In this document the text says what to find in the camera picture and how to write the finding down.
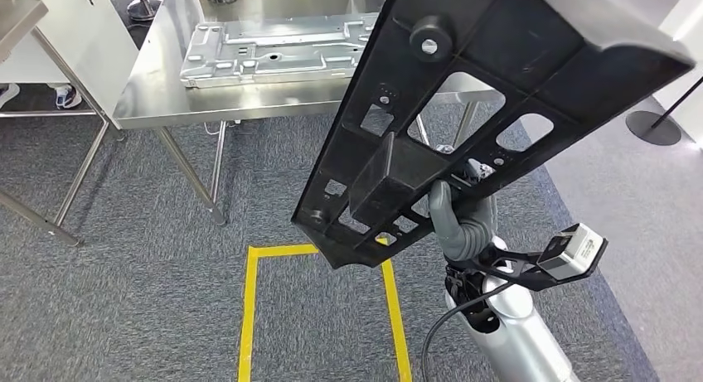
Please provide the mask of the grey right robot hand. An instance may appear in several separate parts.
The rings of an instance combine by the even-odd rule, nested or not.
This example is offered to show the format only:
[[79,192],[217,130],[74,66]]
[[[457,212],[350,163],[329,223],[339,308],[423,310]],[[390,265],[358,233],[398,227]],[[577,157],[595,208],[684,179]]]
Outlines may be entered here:
[[429,215],[445,258],[461,262],[477,257],[497,232],[497,200],[489,196],[455,211],[452,188],[437,180],[429,193]]

